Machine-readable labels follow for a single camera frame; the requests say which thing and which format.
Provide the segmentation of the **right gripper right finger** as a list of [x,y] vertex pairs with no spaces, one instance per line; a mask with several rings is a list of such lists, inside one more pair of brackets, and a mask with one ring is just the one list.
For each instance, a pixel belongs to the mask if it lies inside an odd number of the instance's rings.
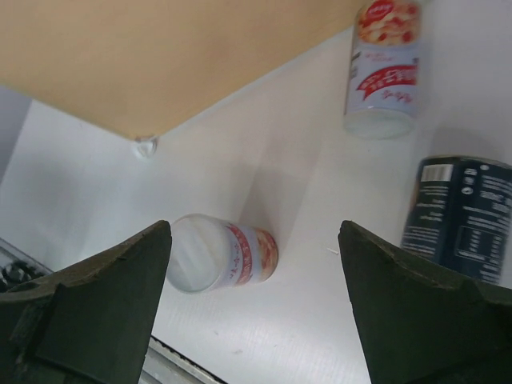
[[355,222],[338,235],[373,383],[508,383],[511,292],[401,250]]

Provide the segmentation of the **dark navy cylindrical can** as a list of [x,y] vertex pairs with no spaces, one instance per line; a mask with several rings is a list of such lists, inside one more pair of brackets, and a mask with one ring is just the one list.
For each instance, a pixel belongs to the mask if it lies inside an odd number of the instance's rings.
[[401,247],[471,278],[498,284],[511,228],[511,167],[468,156],[418,165]]

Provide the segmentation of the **red white can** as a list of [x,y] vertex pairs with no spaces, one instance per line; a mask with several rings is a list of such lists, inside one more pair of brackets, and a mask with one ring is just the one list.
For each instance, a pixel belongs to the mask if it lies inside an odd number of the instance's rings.
[[204,214],[171,224],[172,245],[166,277],[186,294],[267,280],[278,265],[270,232]]
[[360,138],[392,138],[414,127],[422,5],[370,1],[357,13],[344,128]]

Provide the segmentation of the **wooden cube counter box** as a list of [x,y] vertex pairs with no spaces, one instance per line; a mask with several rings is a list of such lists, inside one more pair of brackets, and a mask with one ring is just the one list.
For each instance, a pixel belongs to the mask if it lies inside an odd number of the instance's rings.
[[359,1],[4,1],[1,84],[131,141],[161,136],[348,30]]

